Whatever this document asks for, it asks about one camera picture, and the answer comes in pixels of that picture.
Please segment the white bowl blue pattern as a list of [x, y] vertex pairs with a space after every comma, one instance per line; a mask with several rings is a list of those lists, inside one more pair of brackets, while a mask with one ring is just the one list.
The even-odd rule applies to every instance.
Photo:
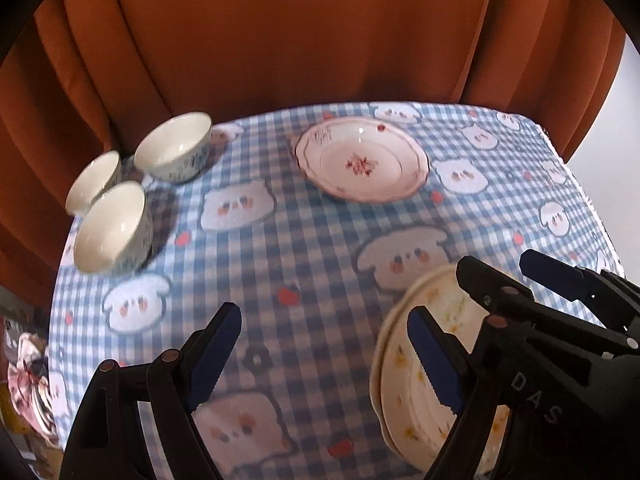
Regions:
[[134, 166], [157, 180], [183, 183], [204, 168], [212, 147], [212, 118], [190, 112], [154, 128], [134, 152]]

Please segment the pink clutter pile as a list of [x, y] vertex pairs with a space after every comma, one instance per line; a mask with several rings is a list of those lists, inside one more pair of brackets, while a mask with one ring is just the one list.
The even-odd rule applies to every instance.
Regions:
[[61, 447], [56, 419], [68, 411], [64, 377], [49, 368], [47, 343], [37, 334], [21, 333], [16, 359], [8, 364], [10, 401], [40, 437], [54, 448]]

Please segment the pink floral plate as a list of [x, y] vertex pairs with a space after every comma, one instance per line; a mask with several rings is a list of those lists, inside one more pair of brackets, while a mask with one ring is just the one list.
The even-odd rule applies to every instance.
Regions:
[[293, 155], [304, 177], [339, 200], [387, 204], [426, 183], [430, 164], [403, 128], [371, 117], [337, 117], [310, 127]]

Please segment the blue checkered bear tablecloth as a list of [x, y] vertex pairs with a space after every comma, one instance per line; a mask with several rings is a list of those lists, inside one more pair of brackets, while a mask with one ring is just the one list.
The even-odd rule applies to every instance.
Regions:
[[[292, 151], [332, 117], [375, 117], [414, 137], [431, 163], [400, 202], [322, 193]], [[534, 248], [619, 271], [593, 204], [536, 122], [463, 105], [316, 105], [220, 125], [207, 170], [184, 185], [142, 181], [154, 240], [126, 278], [56, 278], [49, 330], [56, 426], [67, 439], [98, 365], [150, 362], [226, 301], [242, 334], [214, 392], [230, 422], [212, 454], [229, 479], [413, 479], [384, 443], [369, 373], [386, 313], [439, 263], [465, 255], [509, 274]]]

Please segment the orange curtain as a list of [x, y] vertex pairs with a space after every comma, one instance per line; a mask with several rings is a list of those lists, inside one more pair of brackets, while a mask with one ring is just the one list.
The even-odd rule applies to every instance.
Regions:
[[474, 104], [570, 157], [625, 33], [602, 0], [1, 0], [1, 39], [1, 283], [44, 309], [70, 186], [171, 116]]

